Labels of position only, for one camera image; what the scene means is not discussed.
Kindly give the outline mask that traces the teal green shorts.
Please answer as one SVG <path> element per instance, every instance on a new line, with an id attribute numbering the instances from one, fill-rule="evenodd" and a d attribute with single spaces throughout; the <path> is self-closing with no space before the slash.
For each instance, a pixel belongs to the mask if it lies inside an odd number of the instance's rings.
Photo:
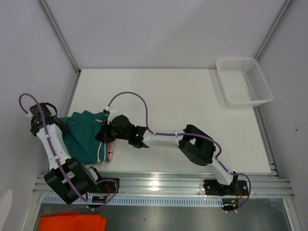
<path id="1" fill-rule="evenodd" d="M 102 122 L 107 119 L 105 113 L 74 112 L 60 119 L 70 126 L 70 132 L 64 136 L 63 141 L 71 157 L 83 164 L 108 162 L 107 144 L 95 140 Z"/>

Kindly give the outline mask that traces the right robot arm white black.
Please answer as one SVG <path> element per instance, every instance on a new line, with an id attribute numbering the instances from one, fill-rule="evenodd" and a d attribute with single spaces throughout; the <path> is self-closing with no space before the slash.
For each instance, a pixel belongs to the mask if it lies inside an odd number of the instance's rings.
<path id="1" fill-rule="evenodd" d="M 208 166 L 216 177 L 206 189 L 211 189 L 215 195 L 231 194 L 237 189 L 238 177 L 218 160 L 222 153 L 220 144 L 194 125 L 187 125 L 182 130 L 158 132 L 136 126 L 126 116 L 119 115 L 111 121 L 103 121 L 95 139 L 104 143 L 126 140 L 138 149 L 153 146 L 179 149 L 193 164 Z"/>

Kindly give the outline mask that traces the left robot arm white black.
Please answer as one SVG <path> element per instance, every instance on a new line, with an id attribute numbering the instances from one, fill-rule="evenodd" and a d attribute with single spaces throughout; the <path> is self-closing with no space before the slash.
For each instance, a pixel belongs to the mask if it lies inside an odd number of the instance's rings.
<path id="1" fill-rule="evenodd" d="M 54 107 L 50 103 L 30 107 L 30 131 L 42 142 L 48 156 L 49 172 L 44 175 L 46 183 L 70 205 L 90 190 L 100 192 L 104 180 L 95 168 L 86 168 L 69 155 L 63 140 L 70 131 L 69 125 L 53 115 L 48 106 Z"/>

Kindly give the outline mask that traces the pink patterned shorts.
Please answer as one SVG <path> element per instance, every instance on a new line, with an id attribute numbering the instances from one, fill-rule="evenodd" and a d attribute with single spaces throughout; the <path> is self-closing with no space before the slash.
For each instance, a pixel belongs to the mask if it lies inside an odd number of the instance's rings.
<path id="1" fill-rule="evenodd" d="M 111 143 L 107 144 L 107 161 L 108 162 L 112 162 L 113 160 L 113 155 L 114 155 L 114 150 L 115 150 L 115 146 L 116 146 L 116 141 L 113 141 Z"/>

